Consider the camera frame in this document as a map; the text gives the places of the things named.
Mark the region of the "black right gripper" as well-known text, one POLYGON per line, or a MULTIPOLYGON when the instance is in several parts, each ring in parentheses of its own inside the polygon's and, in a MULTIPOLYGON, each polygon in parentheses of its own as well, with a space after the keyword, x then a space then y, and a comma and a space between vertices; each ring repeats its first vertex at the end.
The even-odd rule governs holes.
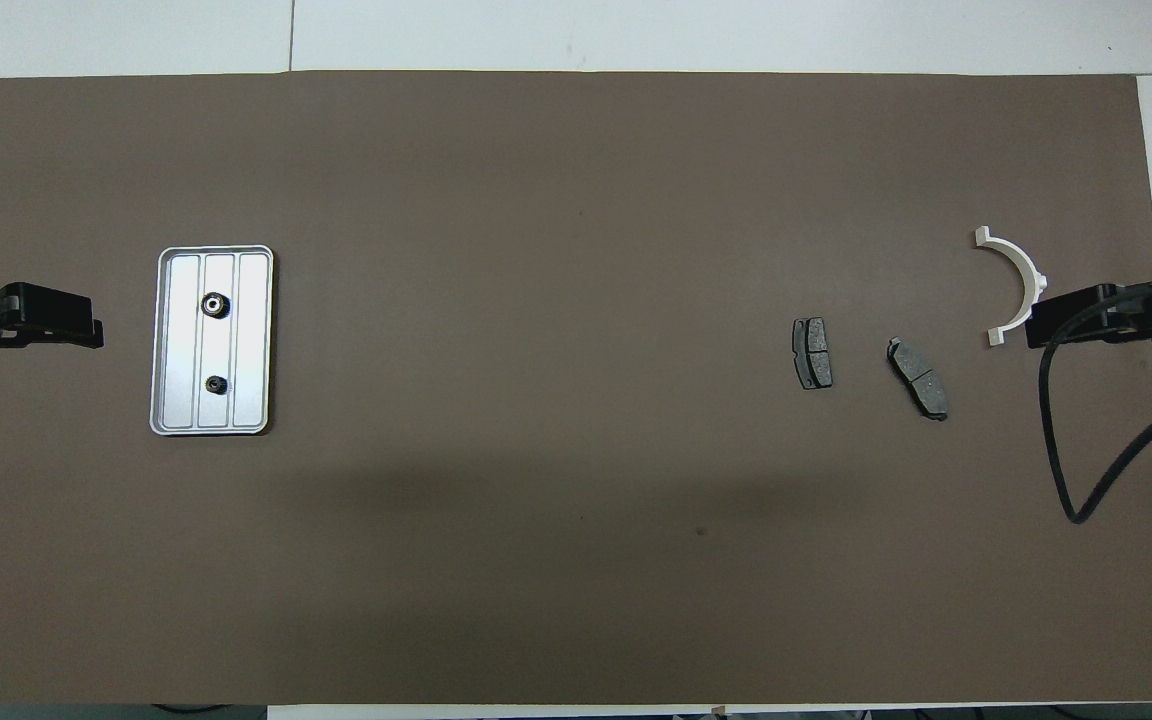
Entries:
POLYGON ((1098 318, 1083 320, 1064 329, 1073 316, 1098 302, 1098 287, 1044 296, 1030 306, 1025 323, 1026 347, 1038 350, 1058 341, 1060 344, 1085 342, 1087 338, 1115 344, 1152 342, 1152 283, 1102 285, 1100 300, 1115 304, 1102 309, 1098 318))

